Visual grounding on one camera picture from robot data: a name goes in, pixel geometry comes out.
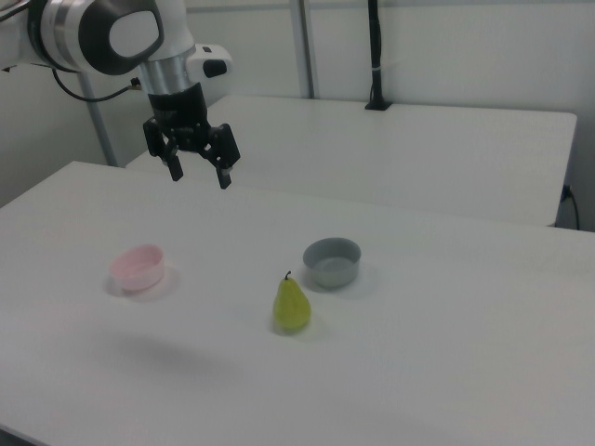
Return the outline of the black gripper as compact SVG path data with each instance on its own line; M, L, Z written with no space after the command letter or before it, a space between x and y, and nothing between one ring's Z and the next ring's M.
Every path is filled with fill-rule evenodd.
M222 190L231 185L231 170L240 160L229 124L211 126L201 84L171 95L149 95L153 117L143 124L149 154L168 168L173 181L183 177L177 151L199 152L216 169Z

